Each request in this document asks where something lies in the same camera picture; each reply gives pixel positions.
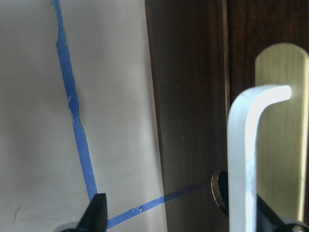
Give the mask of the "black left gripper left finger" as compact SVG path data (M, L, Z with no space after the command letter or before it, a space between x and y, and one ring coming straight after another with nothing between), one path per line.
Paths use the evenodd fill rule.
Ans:
M95 194L73 232L105 232L107 230L107 199L105 193Z

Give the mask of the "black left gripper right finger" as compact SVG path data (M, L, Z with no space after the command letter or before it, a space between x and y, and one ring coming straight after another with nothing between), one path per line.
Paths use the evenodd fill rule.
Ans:
M257 196L257 232L289 232L290 228Z

